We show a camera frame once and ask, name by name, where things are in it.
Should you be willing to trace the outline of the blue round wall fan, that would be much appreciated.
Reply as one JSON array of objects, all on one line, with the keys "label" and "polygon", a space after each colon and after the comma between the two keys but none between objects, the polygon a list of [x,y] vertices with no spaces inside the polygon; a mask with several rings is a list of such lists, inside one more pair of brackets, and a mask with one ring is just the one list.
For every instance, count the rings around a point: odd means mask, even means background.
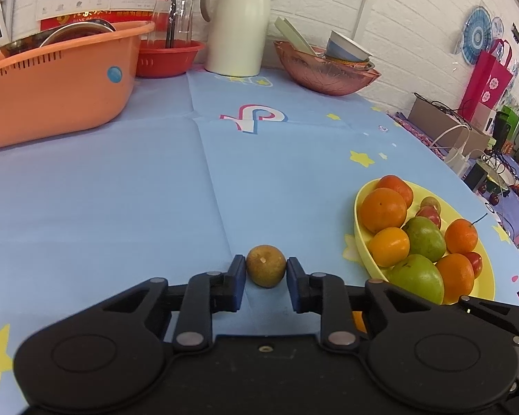
[{"label": "blue round wall fan", "polygon": [[487,50],[492,42],[491,18],[483,6],[475,7],[469,14],[459,36],[458,51],[464,61],[474,66],[479,55]]}]

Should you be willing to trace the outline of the brown longan fruit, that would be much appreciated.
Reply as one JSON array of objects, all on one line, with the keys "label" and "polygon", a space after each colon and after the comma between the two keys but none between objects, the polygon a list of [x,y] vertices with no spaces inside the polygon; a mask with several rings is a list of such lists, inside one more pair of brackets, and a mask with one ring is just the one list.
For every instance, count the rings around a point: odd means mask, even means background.
[{"label": "brown longan fruit", "polygon": [[246,269],[252,281],[262,288],[274,288],[286,272],[286,258],[276,247],[253,247],[246,257]]}]

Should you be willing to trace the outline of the orange tangerine with stem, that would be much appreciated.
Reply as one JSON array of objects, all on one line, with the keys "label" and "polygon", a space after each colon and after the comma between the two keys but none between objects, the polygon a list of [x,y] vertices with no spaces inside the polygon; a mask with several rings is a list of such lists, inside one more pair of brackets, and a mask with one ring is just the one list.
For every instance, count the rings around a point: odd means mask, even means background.
[{"label": "orange tangerine with stem", "polygon": [[484,218],[485,216],[482,215],[475,221],[465,218],[454,220],[444,233],[447,250],[453,254],[473,252],[479,241],[476,225]]}]

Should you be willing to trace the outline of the small oval orange kumquat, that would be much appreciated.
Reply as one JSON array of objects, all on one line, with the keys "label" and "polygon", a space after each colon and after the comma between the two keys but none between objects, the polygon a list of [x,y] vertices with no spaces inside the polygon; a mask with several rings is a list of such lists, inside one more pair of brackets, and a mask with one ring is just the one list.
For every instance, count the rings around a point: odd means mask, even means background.
[{"label": "small oval orange kumquat", "polygon": [[367,249],[379,267],[390,268],[409,256],[410,238],[400,228],[386,228],[368,241]]}]

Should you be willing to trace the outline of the white thermos jug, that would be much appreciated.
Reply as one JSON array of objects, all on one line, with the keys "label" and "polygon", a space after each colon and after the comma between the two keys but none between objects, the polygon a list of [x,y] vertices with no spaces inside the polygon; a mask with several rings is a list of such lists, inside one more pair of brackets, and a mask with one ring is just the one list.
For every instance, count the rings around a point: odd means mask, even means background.
[{"label": "white thermos jug", "polygon": [[271,13],[271,0],[200,0],[209,24],[205,69],[222,76],[258,75]]}]

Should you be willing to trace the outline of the large orange mandarin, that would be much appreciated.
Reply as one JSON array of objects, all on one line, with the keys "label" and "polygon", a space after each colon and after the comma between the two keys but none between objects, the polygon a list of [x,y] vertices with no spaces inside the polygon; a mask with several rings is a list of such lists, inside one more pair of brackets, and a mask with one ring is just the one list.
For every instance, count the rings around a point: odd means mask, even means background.
[{"label": "large orange mandarin", "polygon": [[461,254],[448,254],[442,257],[436,267],[444,282],[444,303],[454,304],[461,296],[471,294],[474,287],[473,266]]}]

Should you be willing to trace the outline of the magenta gift bag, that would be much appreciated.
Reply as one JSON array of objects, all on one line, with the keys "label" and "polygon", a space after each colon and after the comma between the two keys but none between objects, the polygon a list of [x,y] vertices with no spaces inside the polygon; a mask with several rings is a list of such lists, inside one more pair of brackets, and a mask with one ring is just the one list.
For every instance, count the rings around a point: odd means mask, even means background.
[{"label": "magenta gift bag", "polygon": [[490,52],[482,50],[457,110],[460,117],[472,121],[479,104],[494,109],[513,78],[507,68],[511,59],[511,45],[501,38],[492,42]]}]

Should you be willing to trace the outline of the large green fruit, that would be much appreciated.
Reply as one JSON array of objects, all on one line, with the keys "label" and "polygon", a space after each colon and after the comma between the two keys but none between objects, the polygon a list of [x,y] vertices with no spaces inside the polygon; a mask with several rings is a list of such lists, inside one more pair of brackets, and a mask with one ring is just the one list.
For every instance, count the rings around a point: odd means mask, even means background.
[{"label": "large green fruit", "polygon": [[437,267],[426,257],[411,254],[395,265],[388,275],[389,281],[433,304],[444,301],[444,280]]}]

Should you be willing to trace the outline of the small orange tangerine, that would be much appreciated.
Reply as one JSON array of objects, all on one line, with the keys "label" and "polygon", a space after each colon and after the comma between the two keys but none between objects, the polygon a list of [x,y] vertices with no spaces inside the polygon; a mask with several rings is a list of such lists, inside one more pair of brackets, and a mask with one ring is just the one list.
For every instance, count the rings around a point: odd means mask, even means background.
[{"label": "small orange tangerine", "polygon": [[363,320],[363,313],[361,311],[352,311],[352,318],[356,329],[361,333],[366,333],[365,323]]}]

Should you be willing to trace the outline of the pink glass bowl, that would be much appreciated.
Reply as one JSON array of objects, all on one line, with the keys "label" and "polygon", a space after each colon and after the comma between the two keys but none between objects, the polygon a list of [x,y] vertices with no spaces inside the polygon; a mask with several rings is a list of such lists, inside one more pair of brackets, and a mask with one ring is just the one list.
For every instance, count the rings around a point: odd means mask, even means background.
[{"label": "pink glass bowl", "polygon": [[287,41],[276,40],[274,47],[281,65],[295,83],[323,95],[350,95],[381,76],[374,67],[349,66],[299,52]]}]

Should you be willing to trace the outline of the small brown fruit on plate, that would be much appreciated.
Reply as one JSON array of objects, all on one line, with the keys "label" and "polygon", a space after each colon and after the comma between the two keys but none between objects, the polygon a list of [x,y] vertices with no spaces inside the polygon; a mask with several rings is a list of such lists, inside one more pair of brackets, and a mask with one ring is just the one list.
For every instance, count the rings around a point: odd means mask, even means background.
[{"label": "small brown fruit on plate", "polygon": [[420,203],[421,207],[432,207],[438,214],[440,214],[441,207],[440,201],[438,201],[435,197],[427,196],[424,197]]}]

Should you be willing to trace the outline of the small red plum on plate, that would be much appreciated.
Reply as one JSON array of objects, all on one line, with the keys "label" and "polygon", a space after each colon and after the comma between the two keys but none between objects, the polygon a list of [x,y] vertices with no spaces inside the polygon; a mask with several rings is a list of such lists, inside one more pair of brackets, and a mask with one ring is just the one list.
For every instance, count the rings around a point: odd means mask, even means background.
[{"label": "small red plum on plate", "polygon": [[483,259],[480,254],[477,252],[471,251],[463,254],[464,257],[468,259],[470,262],[472,268],[473,268],[473,275],[474,278],[478,278],[483,270]]}]

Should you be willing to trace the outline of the stacked blue white bowls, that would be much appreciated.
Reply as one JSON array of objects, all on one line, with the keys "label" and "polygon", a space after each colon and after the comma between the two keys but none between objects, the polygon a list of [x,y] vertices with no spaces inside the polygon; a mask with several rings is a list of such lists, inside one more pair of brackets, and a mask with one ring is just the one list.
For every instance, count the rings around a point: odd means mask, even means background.
[{"label": "stacked blue white bowls", "polygon": [[327,41],[325,55],[353,64],[368,64],[372,57],[372,53],[366,48],[335,30],[331,32]]}]

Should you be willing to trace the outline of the big orange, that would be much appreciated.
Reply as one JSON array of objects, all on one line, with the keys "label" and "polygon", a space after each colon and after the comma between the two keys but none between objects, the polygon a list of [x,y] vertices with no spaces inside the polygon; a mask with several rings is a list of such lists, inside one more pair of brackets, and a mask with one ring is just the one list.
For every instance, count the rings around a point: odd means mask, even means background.
[{"label": "big orange", "polygon": [[358,206],[358,218],[364,228],[376,234],[386,228],[400,228],[406,220],[408,206],[393,189],[376,188]]}]

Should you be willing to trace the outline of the red plastic basket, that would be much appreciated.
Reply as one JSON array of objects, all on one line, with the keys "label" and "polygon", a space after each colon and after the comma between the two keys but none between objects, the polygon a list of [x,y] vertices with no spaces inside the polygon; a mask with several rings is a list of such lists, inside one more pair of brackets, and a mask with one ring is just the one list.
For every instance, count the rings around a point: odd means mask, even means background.
[{"label": "red plastic basket", "polygon": [[138,54],[137,77],[156,79],[183,75],[204,48],[205,44],[196,40],[188,44],[176,41],[173,48],[152,47],[143,40]]}]

